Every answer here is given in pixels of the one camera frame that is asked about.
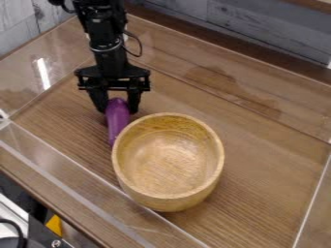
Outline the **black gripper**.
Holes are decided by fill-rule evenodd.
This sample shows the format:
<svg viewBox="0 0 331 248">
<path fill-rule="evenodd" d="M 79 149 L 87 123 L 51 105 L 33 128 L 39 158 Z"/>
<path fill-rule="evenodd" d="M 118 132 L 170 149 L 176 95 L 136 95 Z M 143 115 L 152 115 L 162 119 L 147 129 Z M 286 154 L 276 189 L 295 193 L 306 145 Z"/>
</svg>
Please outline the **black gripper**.
<svg viewBox="0 0 331 248">
<path fill-rule="evenodd" d="M 108 95 L 106 90 L 128 91 L 139 88 L 150 90 L 150 70 L 132 65 L 123 48 L 110 52 L 95 53 L 96 64 L 75 71 L 78 87 L 90 90 L 88 94 L 96 110 L 104 113 Z M 139 111 L 142 91 L 127 92 L 128 109 L 132 114 Z"/>
</svg>

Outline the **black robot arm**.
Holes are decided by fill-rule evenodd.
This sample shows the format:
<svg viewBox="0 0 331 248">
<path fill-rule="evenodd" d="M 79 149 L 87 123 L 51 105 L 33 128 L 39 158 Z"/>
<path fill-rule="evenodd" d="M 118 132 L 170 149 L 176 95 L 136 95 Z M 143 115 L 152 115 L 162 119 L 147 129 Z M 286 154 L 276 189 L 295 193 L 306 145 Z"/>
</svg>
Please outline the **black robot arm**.
<svg viewBox="0 0 331 248">
<path fill-rule="evenodd" d="M 53 6 L 76 14 L 84 33 L 90 38 L 90 50 L 96 64 L 75 71 L 78 87 L 88 92 L 99 112 L 106 112 L 110 91 L 127 93 L 128 110 L 132 114 L 139 111 L 143 93 L 150 90 L 148 69 L 130 63 L 128 55 L 140 57 L 126 46 L 124 36 L 140 39 L 126 26 L 127 11 L 123 0 L 71 0 L 72 9 L 66 0 L 47 0 Z"/>
</svg>

